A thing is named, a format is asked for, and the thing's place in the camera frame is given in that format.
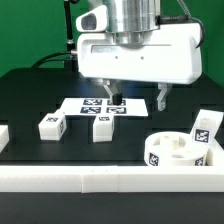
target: white paper sheet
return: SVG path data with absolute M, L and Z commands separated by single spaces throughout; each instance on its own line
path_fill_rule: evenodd
M 123 99 L 119 106 L 110 105 L 109 102 L 109 99 L 102 98 L 65 98 L 60 110 L 65 115 L 96 116 L 114 113 L 115 116 L 148 116 L 144 99 Z

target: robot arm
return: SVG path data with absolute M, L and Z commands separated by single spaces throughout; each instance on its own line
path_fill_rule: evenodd
M 202 73 L 201 27 L 159 25 L 158 18 L 154 0 L 102 0 L 76 20 L 84 33 L 78 39 L 80 73 L 102 79 L 111 101 L 121 97 L 116 80 L 157 82 L 158 110 L 164 110 L 173 83 L 190 84 Z

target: green wall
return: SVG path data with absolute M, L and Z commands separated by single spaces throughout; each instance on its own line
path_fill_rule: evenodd
M 203 72 L 224 87 L 223 0 L 185 0 L 185 3 L 206 28 Z M 88 10 L 88 4 L 80 0 L 71 7 L 74 24 L 76 16 Z M 176 0 L 162 0 L 162 12 L 183 14 Z M 30 67 L 48 54 L 66 50 L 63 0 L 1 1 L 0 21 L 0 76 L 13 68 Z

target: metal cylinder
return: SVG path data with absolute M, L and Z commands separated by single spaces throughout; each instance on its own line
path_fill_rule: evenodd
M 154 0 L 103 0 L 118 44 L 143 43 L 143 32 L 155 28 Z

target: black table surface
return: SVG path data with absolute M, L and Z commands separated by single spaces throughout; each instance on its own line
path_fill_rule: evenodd
M 40 141 L 38 124 L 64 98 L 107 98 L 104 88 L 62 69 L 15 69 L 0 79 L 0 124 L 10 142 L 0 165 L 145 165 L 145 139 L 189 133 L 200 109 L 224 111 L 224 90 L 202 75 L 174 85 L 163 112 L 156 84 L 122 81 L 124 98 L 145 99 L 148 117 L 115 117 L 112 142 L 93 143 L 94 117 L 68 116 L 59 142 Z M 223 123 L 216 135 L 224 144 Z M 0 223 L 222 223 L 223 193 L 0 193 Z

